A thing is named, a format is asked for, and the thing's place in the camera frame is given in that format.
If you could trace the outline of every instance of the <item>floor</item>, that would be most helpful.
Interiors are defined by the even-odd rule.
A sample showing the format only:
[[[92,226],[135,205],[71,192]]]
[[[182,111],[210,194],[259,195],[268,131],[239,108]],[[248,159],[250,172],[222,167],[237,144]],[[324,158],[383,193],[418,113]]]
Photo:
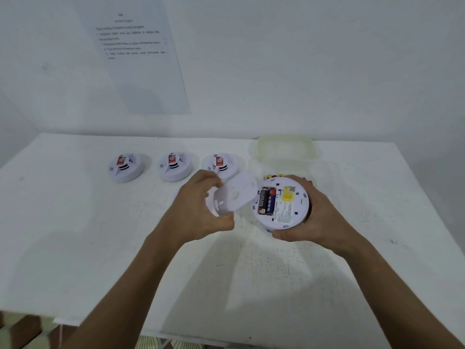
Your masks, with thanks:
[[[0,311],[0,349],[58,349],[76,329],[53,323],[49,317]],[[136,349],[222,348],[141,335]]]

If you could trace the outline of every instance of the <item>instruction sheet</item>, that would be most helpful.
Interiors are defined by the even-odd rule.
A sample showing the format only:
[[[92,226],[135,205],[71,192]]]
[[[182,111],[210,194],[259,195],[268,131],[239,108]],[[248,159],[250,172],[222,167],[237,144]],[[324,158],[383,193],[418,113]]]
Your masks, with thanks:
[[[130,113],[190,114],[163,0],[73,0]]]

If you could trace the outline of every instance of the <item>wall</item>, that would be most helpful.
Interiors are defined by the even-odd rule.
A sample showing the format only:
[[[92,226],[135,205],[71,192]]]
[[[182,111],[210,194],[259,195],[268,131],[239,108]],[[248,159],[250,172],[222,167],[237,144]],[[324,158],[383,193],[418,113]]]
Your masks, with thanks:
[[[465,0],[165,2],[192,115],[129,113],[72,0],[2,1],[0,91],[47,132],[393,141],[465,247]]]
[[[0,167],[38,135],[34,125],[0,93]]]

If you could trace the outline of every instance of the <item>battery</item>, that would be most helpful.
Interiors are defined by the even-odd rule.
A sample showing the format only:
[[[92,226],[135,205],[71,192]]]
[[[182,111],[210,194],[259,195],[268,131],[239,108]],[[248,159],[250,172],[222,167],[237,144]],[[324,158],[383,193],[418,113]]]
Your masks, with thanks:
[[[260,192],[260,200],[259,200],[259,214],[266,214],[266,207],[268,205],[268,195],[270,193],[269,187],[263,187]]]
[[[276,199],[276,188],[270,188],[268,194],[268,205],[266,206],[266,215],[273,215],[274,213],[274,201]]]

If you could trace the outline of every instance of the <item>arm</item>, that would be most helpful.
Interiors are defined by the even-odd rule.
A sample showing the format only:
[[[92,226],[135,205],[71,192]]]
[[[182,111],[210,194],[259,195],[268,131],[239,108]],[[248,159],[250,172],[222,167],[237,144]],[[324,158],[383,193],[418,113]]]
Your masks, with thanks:
[[[304,224],[275,230],[274,238],[313,241],[343,257],[393,348],[464,348],[324,194],[302,178],[289,177],[310,196],[311,214]]]
[[[215,217],[205,204],[207,191],[221,185],[215,173],[199,170],[181,187],[129,268],[63,349],[133,348],[136,345],[161,277],[181,246],[216,231],[234,228],[233,213]]]

